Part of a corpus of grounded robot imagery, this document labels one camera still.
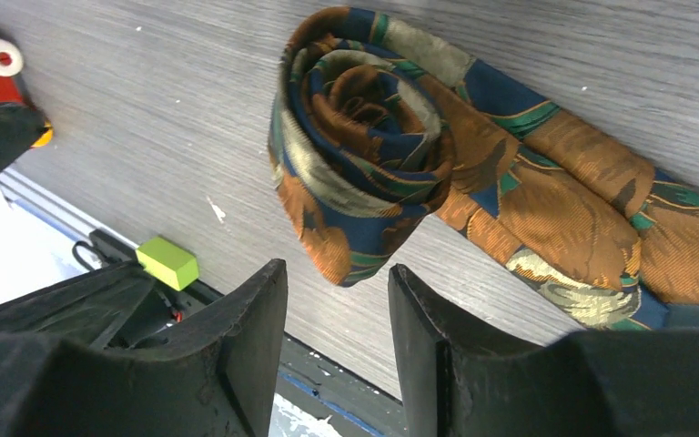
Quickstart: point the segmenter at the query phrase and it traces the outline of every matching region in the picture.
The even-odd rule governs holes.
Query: silk tie
[[[434,213],[583,326],[657,329],[672,306],[699,309],[697,193],[387,15],[331,7],[300,25],[268,151],[296,235],[334,284],[373,276]]]

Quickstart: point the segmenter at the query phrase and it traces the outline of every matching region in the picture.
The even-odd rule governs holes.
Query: rolled fabric
[[[699,305],[699,195],[547,98],[381,13],[307,18],[268,151],[320,273],[373,276],[430,213],[582,325]]]

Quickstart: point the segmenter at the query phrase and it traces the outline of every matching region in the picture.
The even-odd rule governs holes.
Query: yellow-green cube
[[[143,243],[136,254],[148,274],[174,290],[181,291],[199,278],[197,257],[162,237]]]

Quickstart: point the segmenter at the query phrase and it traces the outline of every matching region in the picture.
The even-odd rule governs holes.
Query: patterned fabric
[[[278,85],[277,192],[334,284],[373,276],[435,213],[584,326],[699,305],[699,195],[457,47],[332,7],[290,38]]]

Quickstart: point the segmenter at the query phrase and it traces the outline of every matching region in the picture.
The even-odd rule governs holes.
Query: folded fabric
[[[435,213],[584,326],[662,328],[669,304],[699,306],[698,194],[387,15],[331,7],[301,24],[268,150],[296,235],[334,284],[373,276]]]

